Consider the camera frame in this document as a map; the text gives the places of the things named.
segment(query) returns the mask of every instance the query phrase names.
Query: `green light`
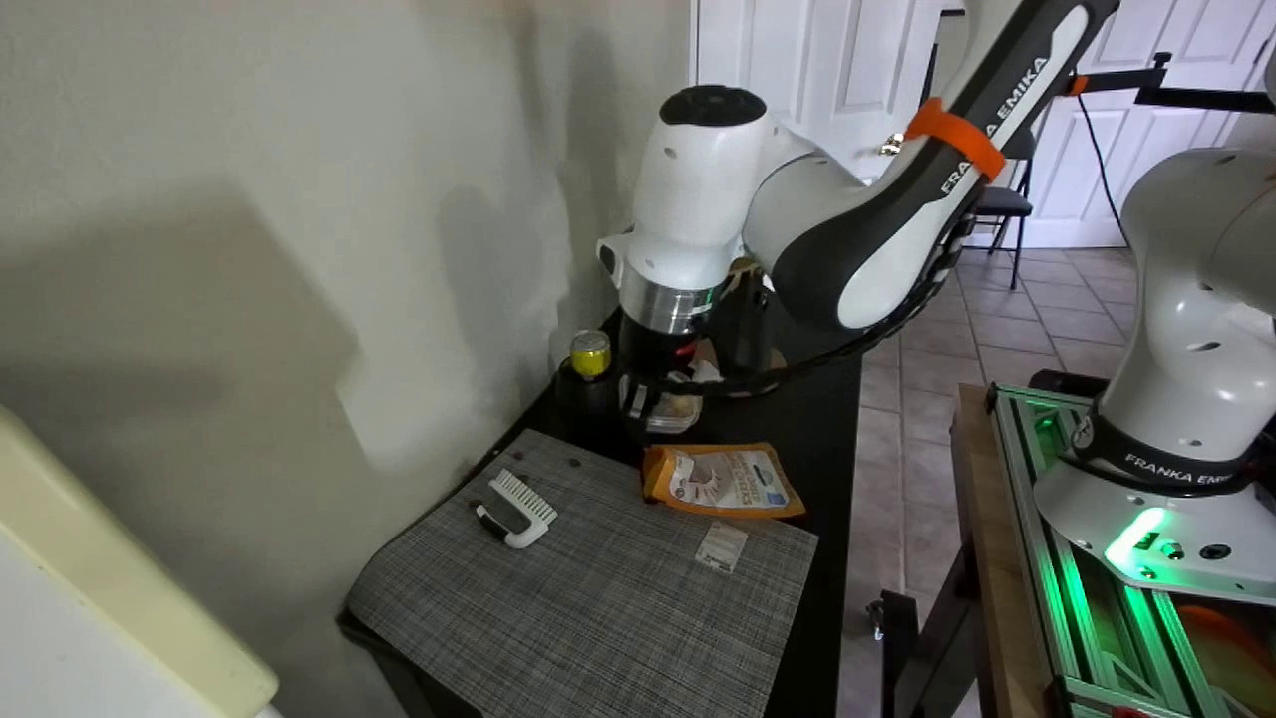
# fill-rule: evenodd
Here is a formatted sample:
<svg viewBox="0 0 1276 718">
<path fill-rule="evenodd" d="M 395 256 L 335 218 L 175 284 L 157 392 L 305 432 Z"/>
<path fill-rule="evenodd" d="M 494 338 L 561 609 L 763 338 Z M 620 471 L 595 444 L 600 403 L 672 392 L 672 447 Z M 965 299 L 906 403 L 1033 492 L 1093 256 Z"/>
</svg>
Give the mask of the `green light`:
<svg viewBox="0 0 1276 718">
<path fill-rule="evenodd" d="M 1122 536 L 1109 542 L 1106 557 L 1122 569 L 1134 569 L 1134 546 L 1141 546 L 1161 521 L 1169 518 L 1165 508 L 1146 508 Z"/>
</svg>

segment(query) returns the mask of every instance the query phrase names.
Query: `floor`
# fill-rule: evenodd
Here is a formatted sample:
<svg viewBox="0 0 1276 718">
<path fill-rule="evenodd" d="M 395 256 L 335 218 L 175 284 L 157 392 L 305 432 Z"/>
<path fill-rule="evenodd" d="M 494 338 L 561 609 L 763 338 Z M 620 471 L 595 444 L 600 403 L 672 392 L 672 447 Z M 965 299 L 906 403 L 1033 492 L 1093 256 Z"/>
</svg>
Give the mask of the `floor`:
<svg viewBox="0 0 1276 718">
<path fill-rule="evenodd" d="M 1134 332 L 1128 253 L 965 253 L 947 292 L 867 354 L 842 635 L 842 718 L 876 718 L 883 655 L 870 601 L 916 597 L 920 617 L 956 550 L 948 421 L 963 381 L 1029 381 L 1041 368 L 1112 375 Z"/>
</svg>

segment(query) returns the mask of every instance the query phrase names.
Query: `white door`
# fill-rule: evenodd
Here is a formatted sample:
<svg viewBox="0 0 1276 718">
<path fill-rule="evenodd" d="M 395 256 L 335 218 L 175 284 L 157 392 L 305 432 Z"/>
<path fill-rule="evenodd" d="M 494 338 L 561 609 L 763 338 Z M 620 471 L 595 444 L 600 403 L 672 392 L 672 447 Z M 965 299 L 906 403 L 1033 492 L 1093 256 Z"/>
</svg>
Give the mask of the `white door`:
<svg viewBox="0 0 1276 718">
<path fill-rule="evenodd" d="M 1082 70 L 1146 68 L 1153 50 L 1171 50 L 1169 86 L 1262 86 L 1271 28 L 1276 0 L 1125 0 L 1084 50 Z M 1239 139 L 1229 113 L 1136 109 L 1134 93 L 1093 93 L 1084 105 L 1117 207 L 1156 161 Z M 1276 130 L 1270 120 L 1239 124 L 1253 139 Z M 1078 101 L 1053 101 L 1045 114 L 1033 207 L 1033 246 L 1122 246 Z"/>
<path fill-rule="evenodd" d="M 700 0 L 696 78 L 754 86 L 860 179 L 924 86 L 947 0 Z"/>
</svg>

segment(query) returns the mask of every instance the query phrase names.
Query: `white wall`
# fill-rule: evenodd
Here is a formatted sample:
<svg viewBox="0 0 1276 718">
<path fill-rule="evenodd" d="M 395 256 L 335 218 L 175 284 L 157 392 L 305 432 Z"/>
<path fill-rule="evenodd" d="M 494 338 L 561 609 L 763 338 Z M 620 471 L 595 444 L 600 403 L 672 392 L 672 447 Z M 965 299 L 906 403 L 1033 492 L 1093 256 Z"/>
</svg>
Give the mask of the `white wall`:
<svg viewBox="0 0 1276 718">
<path fill-rule="evenodd" d="M 8 0 L 0 403 L 282 673 L 609 311 L 681 0 Z"/>
</svg>

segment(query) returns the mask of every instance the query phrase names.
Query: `black table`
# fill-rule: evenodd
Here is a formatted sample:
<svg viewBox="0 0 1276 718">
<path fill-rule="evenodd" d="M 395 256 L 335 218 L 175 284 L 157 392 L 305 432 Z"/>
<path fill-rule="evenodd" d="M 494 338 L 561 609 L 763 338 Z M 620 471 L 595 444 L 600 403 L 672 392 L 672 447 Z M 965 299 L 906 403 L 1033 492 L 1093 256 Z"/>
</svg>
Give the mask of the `black table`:
<svg viewBox="0 0 1276 718">
<path fill-rule="evenodd" d="M 785 354 L 814 354 L 839 342 L 839 335 L 814 335 L 785 320 L 779 320 L 775 332 Z M 806 514 L 793 521 L 822 538 L 775 679 L 771 714 L 839 714 L 856 379 L 860 360 L 839 354 L 758 399 L 712 399 L 704 421 L 685 433 L 696 444 L 775 444 L 806 498 Z M 533 425 L 585 451 L 638 464 L 642 447 L 623 432 L 581 432 L 568 421 L 560 405 L 552 387 L 491 451 L 502 451 L 514 433 Z M 476 714 L 371 635 L 351 609 L 338 615 L 338 627 L 351 641 L 371 649 L 409 714 Z"/>
</svg>

